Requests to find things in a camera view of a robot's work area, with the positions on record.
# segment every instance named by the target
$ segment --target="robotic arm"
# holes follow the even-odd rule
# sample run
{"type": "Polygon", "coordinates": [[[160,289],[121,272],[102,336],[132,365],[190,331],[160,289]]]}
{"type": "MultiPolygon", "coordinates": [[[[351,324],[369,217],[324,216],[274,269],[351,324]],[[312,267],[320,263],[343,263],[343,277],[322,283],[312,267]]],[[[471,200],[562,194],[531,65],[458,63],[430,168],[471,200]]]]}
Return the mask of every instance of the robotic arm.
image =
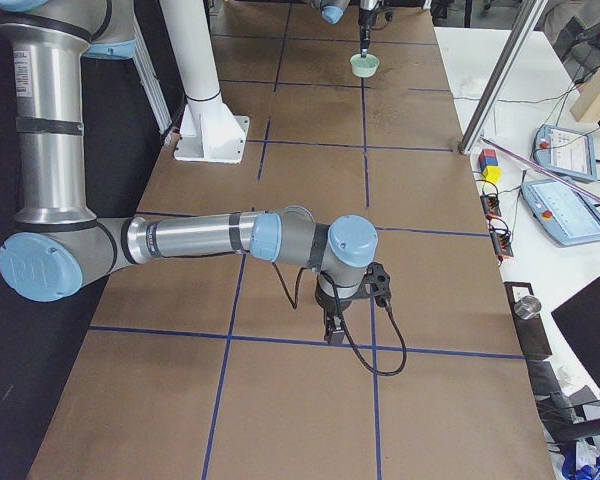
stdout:
{"type": "MultiPolygon", "coordinates": [[[[198,31],[206,40],[195,55],[203,63],[191,68],[183,46],[174,51],[190,100],[190,120],[198,133],[208,135],[217,126],[227,130],[222,122],[228,110],[219,92],[201,1],[193,2],[200,8],[194,9],[192,22],[204,25],[198,31]]],[[[173,32],[184,34],[182,17],[191,5],[183,0],[161,3],[175,44],[173,32]]],[[[352,300],[388,300],[388,276],[372,263],[377,233],[362,217],[344,216],[325,225],[304,208],[288,207],[152,222],[97,218],[86,205],[80,57],[133,55],[132,0],[0,0],[0,10],[0,30],[14,49],[24,185],[24,208],[15,217],[20,233],[0,248],[0,272],[20,295],[54,301],[152,259],[249,252],[320,274],[315,298],[325,312],[329,343],[342,341],[342,310],[352,300]]],[[[205,156],[214,148],[205,144],[205,156]]],[[[223,144],[219,150],[227,151],[223,144]]]]}
{"type": "MultiPolygon", "coordinates": [[[[322,18],[331,24],[336,24],[342,18],[349,0],[305,0],[315,9],[320,10],[322,18]]],[[[385,6],[384,0],[360,0],[358,8],[358,27],[360,29],[360,55],[367,56],[371,46],[371,30],[375,27],[378,14],[385,12],[388,22],[392,16],[385,6]]]]}

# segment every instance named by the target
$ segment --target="blue tape line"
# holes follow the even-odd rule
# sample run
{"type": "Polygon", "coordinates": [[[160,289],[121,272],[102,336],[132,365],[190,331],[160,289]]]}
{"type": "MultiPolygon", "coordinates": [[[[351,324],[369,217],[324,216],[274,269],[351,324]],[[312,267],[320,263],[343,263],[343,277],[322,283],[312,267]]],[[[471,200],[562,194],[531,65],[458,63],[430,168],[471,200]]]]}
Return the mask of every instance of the blue tape line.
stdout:
{"type": "Polygon", "coordinates": [[[409,232],[409,233],[426,233],[429,235],[456,235],[461,237],[481,237],[490,238],[488,233],[472,233],[472,232],[453,232],[446,230],[423,230],[419,228],[402,228],[402,227],[377,227],[376,230],[383,232],[409,232]]]}
{"type": "MultiPolygon", "coordinates": [[[[373,298],[369,299],[371,311],[371,345],[373,346],[373,368],[378,369],[378,344],[376,339],[376,308],[373,298]]],[[[380,389],[378,375],[373,374],[373,417],[376,431],[376,478],[382,480],[382,443],[380,434],[380,389]]]]}
{"type": "MultiPolygon", "coordinates": [[[[381,352],[402,352],[401,347],[389,347],[379,345],[376,350],[381,352]]],[[[479,358],[498,358],[505,360],[524,360],[524,355],[515,355],[512,353],[486,353],[486,352],[466,352],[464,350],[438,350],[434,348],[407,348],[409,353],[425,353],[428,355],[450,355],[454,357],[479,357],[479,358]]]]}
{"type": "Polygon", "coordinates": [[[409,88],[408,90],[412,92],[443,92],[443,93],[451,93],[451,90],[448,88],[409,88]]]}
{"type": "Polygon", "coordinates": [[[258,168],[258,181],[262,178],[262,170],[264,169],[264,156],[267,152],[267,143],[269,141],[269,128],[271,127],[271,117],[267,120],[267,129],[264,132],[264,145],[262,145],[262,154],[260,155],[260,167],[258,168]]]}
{"type": "MultiPolygon", "coordinates": [[[[262,143],[264,140],[247,140],[247,143],[262,143]]],[[[277,143],[280,145],[309,145],[313,147],[341,147],[341,148],[365,148],[364,145],[354,145],[347,143],[321,143],[321,142],[300,142],[295,140],[268,140],[268,143],[277,143]]],[[[374,150],[401,150],[401,151],[425,151],[425,152],[453,152],[452,148],[435,147],[392,147],[381,145],[367,145],[367,149],[374,150]]]]}
{"type": "Polygon", "coordinates": [[[276,71],[276,82],[273,85],[273,91],[278,91],[278,82],[280,81],[280,69],[282,68],[282,57],[284,56],[284,49],[287,44],[287,32],[289,31],[289,20],[291,20],[291,9],[293,7],[293,3],[289,4],[289,11],[287,12],[287,20],[284,24],[284,33],[282,36],[282,48],[280,48],[280,59],[278,60],[278,70],[276,71]]]}
{"type": "Polygon", "coordinates": [[[367,102],[364,95],[364,78],[360,79],[360,91],[362,97],[362,143],[364,147],[364,198],[365,206],[371,205],[371,185],[369,182],[369,158],[367,157],[367,102]]]}
{"type": "Polygon", "coordinates": [[[367,145],[367,148],[378,150],[417,150],[424,152],[453,152],[453,148],[448,147],[404,147],[404,146],[388,146],[388,145],[367,145]]]}
{"type": "Polygon", "coordinates": [[[282,40],[283,37],[276,37],[274,35],[236,35],[231,33],[212,33],[212,37],[220,37],[220,38],[252,38],[259,40],[282,40]]]}
{"type": "MultiPolygon", "coordinates": [[[[308,42],[332,42],[332,43],[358,43],[359,40],[348,40],[345,38],[310,38],[310,37],[288,37],[287,29],[285,28],[284,36],[267,36],[267,35],[232,35],[227,33],[212,33],[212,37],[225,37],[225,38],[255,38],[263,40],[300,40],[308,42]]],[[[437,47],[437,43],[430,42],[400,42],[392,40],[374,40],[374,44],[386,44],[386,45],[416,45],[416,46],[427,46],[437,47]]]]}
{"type": "MultiPolygon", "coordinates": [[[[276,82],[269,82],[266,80],[219,80],[220,82],[229,83],[257,83],[262,85],[275,85],[276,82]]],[[[278,85],[289,85],[292,87],[332,87],[332,88],[360,88],[358,85],[340,85],[337,83],[310,83],[310,82],[277,82],[278,85]]]]}
{"type": "Polygon", "coordinates": [[[89,330],[101,332],[121,332],[121,333],[144,333],[150,335],[165,335],[169,337],[194,337],[194,338],[214,338],[225,340],[226,335],[218,333],[202,333],[202,332],[182,332],[178,330],[156,330],[151,328],[133,328],[133,327],[108,327],[104,325],[91,325],[89,330]]]}
{"type": "Polygon", "coordinates": [[[229,332],[227,333],[227,343],[224,348],[224,356],[222,357],[222,368],[220,370],[220,380],[218,381],[218,390],[216,392],[216,401],[213,406],[213,415],[211,417],[211,428],[209,429],[209,439],[207,440],[207,451],[204,455],[204,466],[202,468],[202,480],[206,480],[207,474],[209,473],[209,462],[211,460],[211,450],[213,449],[213,437],[216,432],[216,423],[218,421],[218,412],[220,410],[220,400],[222,398],[222,387],[224,386],[224,378],[227,372],[227,363],[229,361],[229,350],[231,348],[231,334],[233,333],[233,327],[236,321],[236,310],[238,308],[238,299],[240,298],[240,291],[242,290],[242,279],[244,276],[244,265],[246,256],[242,256],[240,262],[240,273],[238,274],[238,283],[236,285],[236,294],[233,299],[233,308],[231,310],[231,322],[229,323],[229,332]]]}
{"type": "MultiPolygon", "coordinates": [[[[288,37],[289,40],[300,40],[307,42],[332,42],[332,43],[359,43],[359,40],[348,40],[346,38],[309,38],[309,37],[288,37]]],[[[400,42],[392,40],[374,40],[374,44],[385,45],[416,45],[416,46],[433,46],[437,47],[437,43],[430,42],[400,42]]]]}
{"type": "MultiPolygon", "coordinates": [[[[117,333],[140,333],[148,335],[165,335],[175,337],[194,337],[194,338],[211,338],[219,340],[236,340],[243,342],[254,342],[254,343],[279,343],[286,345],[300,345],[309,347],[326,347],[326,348],[349,348],[348,344],[342,345],[327,345],[324,342],[318,342],[314,340],[295,340],[287,338],[271,338],[271,337],[251,337],[246,335],[222,335],[217,333],[200,333],[200,332],[183,332],[177,330],[154,330],[148,328],[132,328],[132,327],[107,327],[92,325],[89,330],[104,331],[104,332],[117,332],[117,333]]],[[[361,350],[371,351],[387,351],[387,352],[402,352],[400,347],[392,347],[387,345],[358,345],[361,350]]],[[[439,350],[431,348],[407,348],[407,351],[412,353],[423,353],[432,355],[451,355],[458,357],[481,357],[481,358],[500,358],[509,360],[524,360],[523,355],[515,355],[509,353],[483,353],[483,352],[466,352],[462,350],[439,350]]]]}

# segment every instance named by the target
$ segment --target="metal cylinder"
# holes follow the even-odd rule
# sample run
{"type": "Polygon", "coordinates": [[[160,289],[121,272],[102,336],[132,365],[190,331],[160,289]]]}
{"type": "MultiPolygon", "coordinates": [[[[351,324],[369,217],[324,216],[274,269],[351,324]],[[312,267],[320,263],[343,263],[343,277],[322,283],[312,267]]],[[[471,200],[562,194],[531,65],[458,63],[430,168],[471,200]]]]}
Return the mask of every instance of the metal cylinder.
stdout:
{"type": "Polygon", "coordinates": [[[467,130],[462,137],[459,149],[464,154],[470,154],[476,142],[482,135],[484,125],[498,100],[500,91],[509,75],[517,56],[524,45],[525,40],[533,31],[548,0],[525,0],[518,11],[518,16],[511,29],[507,43],[502,49],[500,58],[491,73],[484,93],[478,102],[478,106],[469,121],[467,130]]]}
{"type": "Polygon", "coordinates": [[[86,205],[82,142],[82,38],[37,26],[3,23],[12,42],[19,120],[73,125],[77,131],[21,131],[25,224],[79,224],[95,220],[86,205]]]}
{"type": "Polygon", "coordinates": [[[373,10],[377,4],[378,0],[360,0],[360,8],[362,10],[373,10]]]}
{"type": "Polygon", "coordinates": [[[259,213],[170,218],[157,222],[136,218],[128,230],[129,251],[138,263],[151,258],[246,251],[259,213]]]}

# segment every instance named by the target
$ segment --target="grid line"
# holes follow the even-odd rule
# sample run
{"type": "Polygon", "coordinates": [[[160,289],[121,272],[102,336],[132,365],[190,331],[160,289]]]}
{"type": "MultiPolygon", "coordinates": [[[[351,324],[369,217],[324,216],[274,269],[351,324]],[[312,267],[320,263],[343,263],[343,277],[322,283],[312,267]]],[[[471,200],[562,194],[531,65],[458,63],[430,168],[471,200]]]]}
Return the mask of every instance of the grid line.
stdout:
{"type": "MultiPolygon", "coordinates": [[[[247,143],[262,143],[264,140],[247,140],[247,143]]],[[[297,140],[268,140],[268,143],[277,143],[280,145],[307,145],[312,147],[340,147],[340,148],[365,148],[364,145],[349,143],[321,143],[321,142],[302,142],[297,140]]],[[[389,145],[367,145],[367,149],[375,150],[406,150],[406,151],[424,151],[424,152],[453,152],[448,147],[406,147],[389,145]]]]}
{"type": "Polygon", "coordinates": [[[258,181],[262,178],[264,169],[265,155],[267,154],[267,145],[269,143],[269,129],[271,128],[271,117],[267,119],[267,129],[264,132],[264,143],[262,144],[262,153],[260,155],[260,167],[258,168],[258,181]]]}
{"type": "Polygon", "coordinates": [[[371,206],[371,186],[369,182],[369,157],[367,156],[367,102],[364,95],[364,78],[360,79],[360,96],[362,103],[362,142],[364,156],[364,198],[367,208],[371,206]]]}
{"type": "Polygon", "coordinates": [[[271,82],[268,80],[218,80],[219,82],[227,82],[227,83],[255,83],[259,85],[288,85],[291,87],[331,87],[331,88],[360,88],[358,85],[343,85],[338,83],[310,83],[310,82],[271,82]]]}
{"type": "Polygon", "coordinates": [[[282,59],[284,57],[284,49],[287,44],[287,32],[289,31],[289,21],[291,20],[291,10],[293,9],[293,3],[289,4],[289,10],[287,12],[287,20],[284,24],[284,34],[282,35],[282,48],[280,48],[280,59],[278,60],[278,70],[276,71],[276,81],[273,84],[273,91],[278,91],[278,82],[280,81],[280,69],[282,68],[282,59]]]}
{"type": "MultiPolygon", "coordinates": [[[[371,315],[371,346],[373,369],[378,370],[378,344],[376,339],[376,308],[373,298],[369,299],[371,315]]],[[[376,478],[382,480],[382,434],[380,430],[380,389],[378,387],[378,374],[373,374],[373,421],[376,432],[376,478]]]]}
{"type": "MultiPolygon", "coordinates": [[[[237,35],[231,33],[212,33],[211,37],[224,37],[224,38],[255,38],[262,40],[298,40],[307,42],[332,42],[332,43],[359,43],[358,40],[349,40],[346,38],[311,38],[311,37],[289,37],[289,36],[276,36],[276,35],[237,35]]],[[[384,45],[415,45],[420,47],[437,47],[437,43],[432,42],[407,42],[397,40],[374,40],[374,44],[384,45]]]]}
{"type": "MultiPolygon", "coordinates": [[[[200,333],[200,332],[186,332],[178,330],[156,330],[146,328],[134,328],[134,327],[109,327],[105,325],[93,325],[89,327],[89,330],[101,331],[101,332],[112,332],[112,333],[138,333],[145,335],[164,335],[164,336],[179,336],[179,337],[194,337],[194,338],[211,338],[220,340],[231,340],[231,341],[243,341],[253,343],[277,343],[286,345],[297,345],[297,346],[308,346],[308,347],[320,347],[320,348],[350,348],[348,344],[343,345],[328,345],[325,342],[319,342],[315,340],[298,340],[291,338],[273,338],[273,337],[253,337],[248,335],[223,335],[216,333],[200,333]]],[[[360,344],[358,348],[361,350],[370,350],[378,352],[401,352],[400,347],[392,347],[389,345],[377,345],[375,348],[373,345],[360,344]]],[[[407,351],[410,353],[419,354],[430,354],[430,355],[448,355],[454,357],[479,357],[479,358],[497,358],[504,360],[524,360],[523,355],[516,355],[511,353],[489,353],[489,352],[471,352],[465,350],[443,350],[433,348],[415,348],[408,347],[407,351]]]]}
{"type": "Polygon", "coordinates": [[[238,308],[238,299],[240,298],[240,290],[242,288],[242,279],[244,276],[244,265],[246,255],[242,256],[240,262],[240,273],[238,274],[238,282],[236,285],[236,293],[233,299],[233,308],[231,310],[231,322],[229,323],[229,331],[227,332],[227,340],[224,348],[224,356],[222,357],[222,368],[220,369],[220,379],[218,380],[218,390],[216,391],[216,400],[213,406],[213,415],[211,417],[211,427],[209,428],[209,438],[207,440],[207,450],[204,455],[204,466],[202,467],[201,480],[206,480],[209,473],[209,462],[211,461],[211,451],[213,449],[213,438],[216,431],[216,423],[218,421],[218,413],[220,411],[220,400],[222,399],[222,387],[227,373],[227,364],[229,363],[229,350],[231,349],[231,335],[236,321],[236,310],[238,308]]]}

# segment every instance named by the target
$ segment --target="metal pole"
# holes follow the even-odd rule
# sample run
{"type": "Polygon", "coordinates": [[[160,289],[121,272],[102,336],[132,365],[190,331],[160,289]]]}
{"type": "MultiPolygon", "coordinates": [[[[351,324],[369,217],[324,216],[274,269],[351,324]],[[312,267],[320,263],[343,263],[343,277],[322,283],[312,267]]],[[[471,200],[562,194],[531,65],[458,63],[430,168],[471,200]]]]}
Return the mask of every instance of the metal pole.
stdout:
{"type": "Polygon", "coordinates": [[[473,12],[473,0],[464,2],[464,28],[471,28],[471,14],[473,12]]]}
{"type": "Polygon", "coordinates": [[[556,442],[572,442],[581,438],[597,437],[598,435],[600,435],[600,418],[568,425],[551,434],[556,442]]]}
{"type": "Polygon", "coordinates": [[[544,10],[547,1],[548,0],[525,0],[522,4],[518,16],[516,17],[516,21],[511,29],[509,39],[502,49],[502,53],[493,69],[491,78],[489,78],[489,82],[478,102],[476,111],[469,121],[467,131],[460,142],[459,149],[463,154],[470,154],[478,141],[478,138],[482,135],[484,124],[498,100],[498,96],[509,75],[511,67],[520,53],[525,40],[533,31],[536,23],[538,23],[540,14],[544,10]]]}

